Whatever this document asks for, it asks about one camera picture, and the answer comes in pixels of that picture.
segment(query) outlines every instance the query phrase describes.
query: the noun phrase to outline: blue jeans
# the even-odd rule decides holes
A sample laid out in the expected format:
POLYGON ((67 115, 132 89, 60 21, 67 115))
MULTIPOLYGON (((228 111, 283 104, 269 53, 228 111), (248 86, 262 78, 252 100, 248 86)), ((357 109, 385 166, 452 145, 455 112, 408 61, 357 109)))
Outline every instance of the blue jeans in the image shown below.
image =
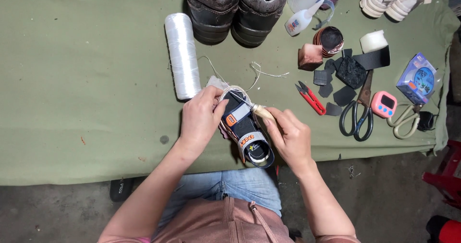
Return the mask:
POLYGON ((266 169, 247 168, 183 175, 163 211, 158 228, 164 227, 192 199, 222 200, 223 195, 273 210, 279 217, 279 189, 266 169))

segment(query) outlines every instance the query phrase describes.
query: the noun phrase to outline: hand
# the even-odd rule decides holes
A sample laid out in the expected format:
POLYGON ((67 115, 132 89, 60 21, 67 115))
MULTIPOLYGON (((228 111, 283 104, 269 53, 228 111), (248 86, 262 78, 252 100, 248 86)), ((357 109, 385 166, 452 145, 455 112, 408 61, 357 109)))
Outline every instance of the hand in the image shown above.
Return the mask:
POLYGON ((227 102, 218 98, 223 91, 214 86, 202 89, 182 107, 181 135, 178 143, 191 152, 192 160, 204 151, 224 114, 227 102))
POLYGON ((314 162, 311 157, 311 129, 300 122, 291 110, 281 112, 274 107, 266 107, 266 110, 281 127, 279 130, 276 123, 263 119, 275 147, 293 173, 302 174, 314 162))

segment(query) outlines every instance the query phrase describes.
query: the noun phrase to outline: glue bottle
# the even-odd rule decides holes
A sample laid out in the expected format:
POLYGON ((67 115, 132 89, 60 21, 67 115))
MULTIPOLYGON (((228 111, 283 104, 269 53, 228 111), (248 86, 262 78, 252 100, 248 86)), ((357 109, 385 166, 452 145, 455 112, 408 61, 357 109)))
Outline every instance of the glue bottle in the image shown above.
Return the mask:
POLYGON ((287 29, 290 36, 295 36, 300 33, 303 29, 307 28, 312 20, 312 16, 323 4, 324 0, 317 0, 317 2, 309 9, 300 10, 295 13, 291 18, 285 22, 285 28, 287 29))

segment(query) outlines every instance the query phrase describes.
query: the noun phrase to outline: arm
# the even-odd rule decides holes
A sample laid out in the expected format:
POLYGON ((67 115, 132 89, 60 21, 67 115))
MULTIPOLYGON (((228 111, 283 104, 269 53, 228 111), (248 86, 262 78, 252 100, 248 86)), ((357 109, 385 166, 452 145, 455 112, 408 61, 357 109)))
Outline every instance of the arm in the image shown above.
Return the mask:
POLYGON ((308 213, 309 225, 315 237, 343 235, 355 237, 355 229, 330 189, 326 186, 311 157, 311 131, 291 110, 266 108, 280 125, 264 119, 267 131, 280 155, 298 177, 308 213))
POLYGON ((179 139, 118 209, 98 242, 152 236, 181 176, 203 152, 219 125, 227 100, 220 102, 214 112, 212 107, 222 92, 214 86, 206 87, 184 105, 179 139))

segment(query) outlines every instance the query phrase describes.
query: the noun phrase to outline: green fabric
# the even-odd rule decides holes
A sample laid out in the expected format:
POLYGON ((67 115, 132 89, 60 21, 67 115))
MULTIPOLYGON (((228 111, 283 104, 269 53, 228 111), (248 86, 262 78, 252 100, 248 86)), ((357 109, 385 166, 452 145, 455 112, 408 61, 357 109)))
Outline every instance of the green fabric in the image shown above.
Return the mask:
MULTIPOLYGON (((288 6, 261 46, 241 47, 229 34, 216 46, 196 42, 197 55, 207 55, 225 81, 244 88, 255 79, 252 61, 269 74, 290 72, 285 79, 261 75, 249 95, 253 102, 291 109, 307 123, 317 161, 442 148, 447 141, 445 54, 459 25, 448 0, 421 5, 400 23, 366 18, 358 1, 340 0, 330 24, 343 32, 344 48, 354 54, 361 52, 361 36, 384 30, 392 63, 375 70, 373 93, 386 90, 405 100, 395 84, 417 52, 445 72, 442 92, 423 108, 439 113, 435 131, 398 140, 375 116, 371 137, 357 142, 339 132, 339 117, 317 115, 294 86, 301 80, 318 94, 313 72, 297 69, 297 51, 312 42, 314 23, 290 37, 284 28, 292 16, 288 6)), ((182 103, 168 67, 164 19, 183 11, 184 1, 0 0, 0 6, 0 184, 95 182, 155 168, 179 135, 182 103), (163 144, 162 136, 169 141, 163 144)), ((205 86, 213 70, 206 59, 199 60, 199 69, 205 86)), ((332 84, 335 91, 344 86, 337 78, 332 84)), ((332 95, 318 97, 323 105, 333 102, 332 95)), ((216 132, 188 171, 243 167, 234 142, 216 132)))

